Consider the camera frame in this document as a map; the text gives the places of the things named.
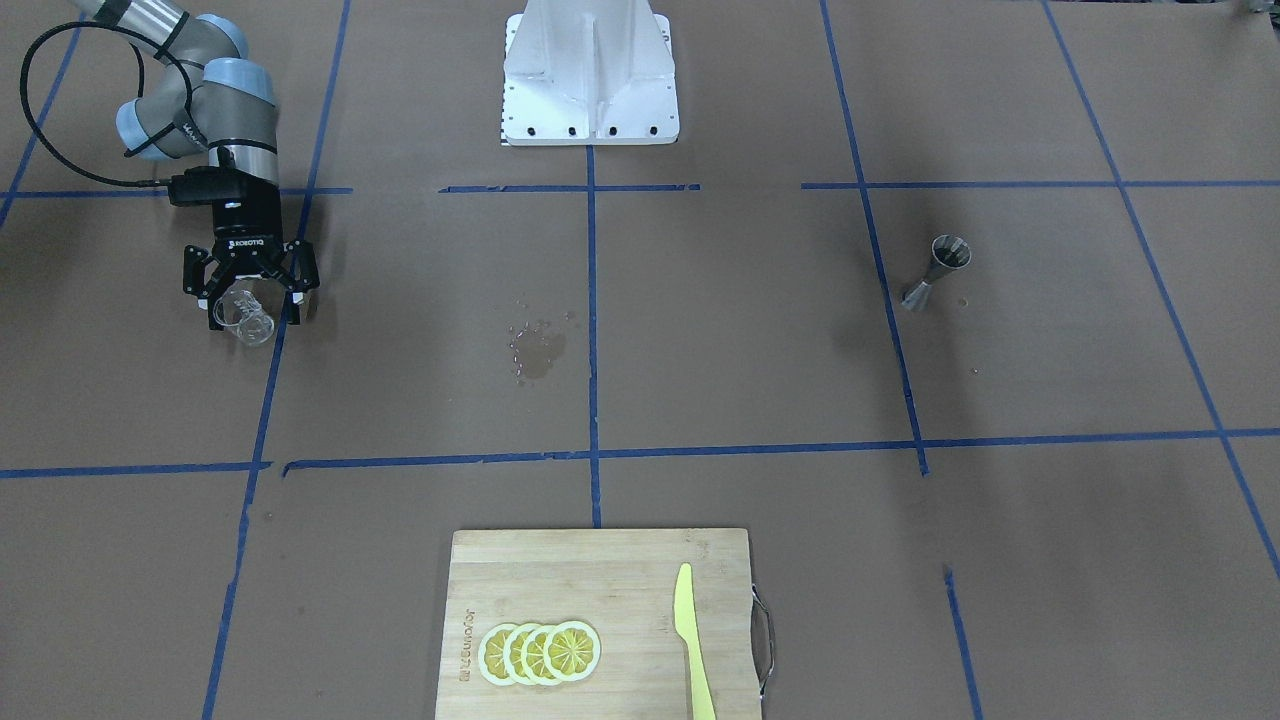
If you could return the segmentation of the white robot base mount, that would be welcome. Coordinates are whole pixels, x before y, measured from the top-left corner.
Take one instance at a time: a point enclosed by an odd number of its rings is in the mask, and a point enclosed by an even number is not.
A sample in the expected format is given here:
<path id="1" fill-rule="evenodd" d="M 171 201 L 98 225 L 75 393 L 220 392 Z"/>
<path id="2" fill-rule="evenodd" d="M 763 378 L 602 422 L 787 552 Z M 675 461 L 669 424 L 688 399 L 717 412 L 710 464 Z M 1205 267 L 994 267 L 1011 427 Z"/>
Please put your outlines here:
<path id="1" fill-rule="evenodd" d="M 500 141 L 678 141 L 671 23 L 648 1 L 529 1 L 506 20 Z"/>

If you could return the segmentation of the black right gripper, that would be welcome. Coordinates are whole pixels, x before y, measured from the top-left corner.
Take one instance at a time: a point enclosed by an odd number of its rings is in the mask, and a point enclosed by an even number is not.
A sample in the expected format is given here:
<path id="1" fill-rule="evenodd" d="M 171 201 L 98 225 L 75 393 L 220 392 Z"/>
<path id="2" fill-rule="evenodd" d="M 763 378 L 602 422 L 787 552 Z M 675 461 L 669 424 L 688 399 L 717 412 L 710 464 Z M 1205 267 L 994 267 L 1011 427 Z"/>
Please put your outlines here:
<path id="1" fill-rule="evenodd" d="M 214 304 L 241 275 L 276 281 L 283 290 L 282 319 L 302 322 L 310 292 L 320 287 L 314 246 L 305 240 L 284 243 L 282 196 L 275 184 L 256 184 L 243 202 L 212 209 L 212 249 L 187 245 L 183 288 L 200 302 Z"/>

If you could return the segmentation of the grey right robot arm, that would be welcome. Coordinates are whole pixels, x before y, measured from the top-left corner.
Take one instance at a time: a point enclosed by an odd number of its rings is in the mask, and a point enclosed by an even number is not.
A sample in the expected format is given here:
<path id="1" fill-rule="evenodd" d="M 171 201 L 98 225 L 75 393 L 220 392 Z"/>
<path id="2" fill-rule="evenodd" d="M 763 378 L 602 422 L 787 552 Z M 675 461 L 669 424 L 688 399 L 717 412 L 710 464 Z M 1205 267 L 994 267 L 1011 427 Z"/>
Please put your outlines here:
<path id="1" fill-rule="evenodd" d="M 155 90 L 123 104 L 116 132 L 129 158 L 204 156 L 164 181 L 178 208 L 209 208 L 210 249 L 184 251 L 183 291 L 211 313 L 241 279 L 275 281 L 283 316 L 296 325 L 320 284 L 315 254 L 283 231 L 276 128 L 279 108 L 268 70 L 248 58 L 238 26 L 195 15 L 172 1 L 81 1 L 93 26 L 128 38 L 163 64 Z"/>

